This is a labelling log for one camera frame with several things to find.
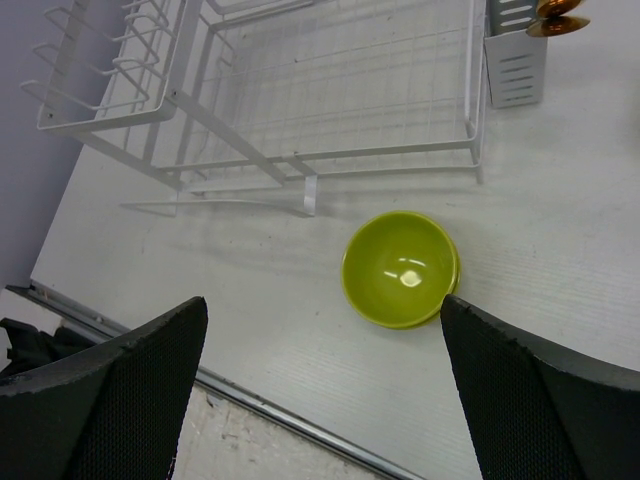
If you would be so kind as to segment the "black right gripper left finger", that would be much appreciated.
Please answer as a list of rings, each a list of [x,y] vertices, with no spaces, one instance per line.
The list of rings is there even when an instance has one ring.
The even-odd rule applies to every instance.
[[[2,478],[171,478],[207,325],[206,301],[193,297],[1,379]]]

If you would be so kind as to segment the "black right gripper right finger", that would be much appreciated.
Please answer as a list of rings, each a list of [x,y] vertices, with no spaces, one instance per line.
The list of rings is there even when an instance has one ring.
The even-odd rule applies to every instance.
[[[441,327],[485,479],[636,479],[639,374],[447,295]]]

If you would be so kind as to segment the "lime green bowl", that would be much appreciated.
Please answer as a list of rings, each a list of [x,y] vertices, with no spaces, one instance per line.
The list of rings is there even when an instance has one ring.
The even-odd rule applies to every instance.
[[[456,245],[432,218],[391,211],[362,225],[341,260],[349,305],[367,321],[407,330],[431,321],[461,274]]]
[[[376,219],[376,242],[376,321],[408,329],[437,316],[460,277],[459,254],[449,234],[423,214],[395,211]]]

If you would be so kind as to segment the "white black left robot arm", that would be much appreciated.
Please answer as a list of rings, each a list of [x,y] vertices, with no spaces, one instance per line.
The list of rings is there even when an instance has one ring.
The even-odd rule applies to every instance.
[[[73,330],[61,326],[53,335],[17,320],[3,318],[1,327],[8,334],[6,354],[9,364],[1,370],[1,379],[18,375],[64,359],[96,345]]]

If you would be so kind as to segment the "grey cutlery holder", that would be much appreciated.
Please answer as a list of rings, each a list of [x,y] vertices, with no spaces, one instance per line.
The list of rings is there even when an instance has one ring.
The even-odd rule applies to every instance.
[[[484,52],[492,106],[496,109],[542,101],[547,40],[531,37],[537,3],[488,0]]]

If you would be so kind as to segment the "gold utensil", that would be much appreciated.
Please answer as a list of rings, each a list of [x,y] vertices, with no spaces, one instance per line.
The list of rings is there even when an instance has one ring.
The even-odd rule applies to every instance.
[[[582,3],[582,0],[540,0],[536,5],[536,19],[526,28],[526,34],[533,38],[547,38],[585,28],[590,19],[570,15]]]

